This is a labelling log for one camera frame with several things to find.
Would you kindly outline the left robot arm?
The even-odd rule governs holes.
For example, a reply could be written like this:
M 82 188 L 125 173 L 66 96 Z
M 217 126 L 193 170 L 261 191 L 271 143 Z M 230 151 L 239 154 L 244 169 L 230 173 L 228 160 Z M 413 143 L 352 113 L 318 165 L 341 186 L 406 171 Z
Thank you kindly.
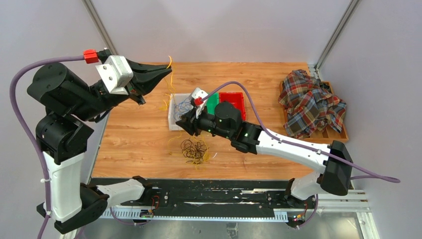
M 54 220 L 62 234 L 97 220 L 107 209 L 127 201 L 146 206 L 151 186 L 140 176 L 121 183 L 81 182 L 82 161 L 93 129 L 127 99 L 145 103 L 144 96 L 172 72 L 166 65 L 147 65 L 120 56 L 102 59 L 101 79 L 89 86 L 63 63 L 43 63 L 27 92 L 46 108 L 36 126 L 36 141 L 46 161 L 50 195 L 37 207 Z

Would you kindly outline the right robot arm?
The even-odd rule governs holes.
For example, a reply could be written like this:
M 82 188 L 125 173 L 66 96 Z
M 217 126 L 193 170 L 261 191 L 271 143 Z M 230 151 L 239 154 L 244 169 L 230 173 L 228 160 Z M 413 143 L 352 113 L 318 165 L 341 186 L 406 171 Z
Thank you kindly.
M 207 131 L 212 136 L 230 140 L 242 153 L 273 155 L 307 166 L 312 173 L 289 181 L 284 199 L 288 206 L 298 207 L 308 197 L 319 193 L 346 196 L 350 186 L 351 157 L 339 141 L 318 144 L 285 137 L 264 127 L 244 121 L 240 110 L 231 103 L 219 103 L 214 114 L 206 109 L 197 114 L 195 107 L 181 116 L 176 125 L 189 135 Z

